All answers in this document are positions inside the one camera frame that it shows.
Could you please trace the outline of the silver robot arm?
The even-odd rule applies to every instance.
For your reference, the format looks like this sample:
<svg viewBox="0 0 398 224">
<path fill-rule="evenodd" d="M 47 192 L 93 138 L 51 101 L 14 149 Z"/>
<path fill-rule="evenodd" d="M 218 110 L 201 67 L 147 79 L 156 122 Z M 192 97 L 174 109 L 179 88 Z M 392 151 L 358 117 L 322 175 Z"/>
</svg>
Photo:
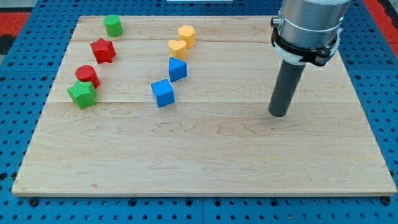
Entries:
<svg viewBox="0 0 398 224">
<path fill-rule="evenodd" d="M 287 43 L 319 49 L 336 39 L 350 0 L 283 0 L 271 26 Z"/>
</svg>

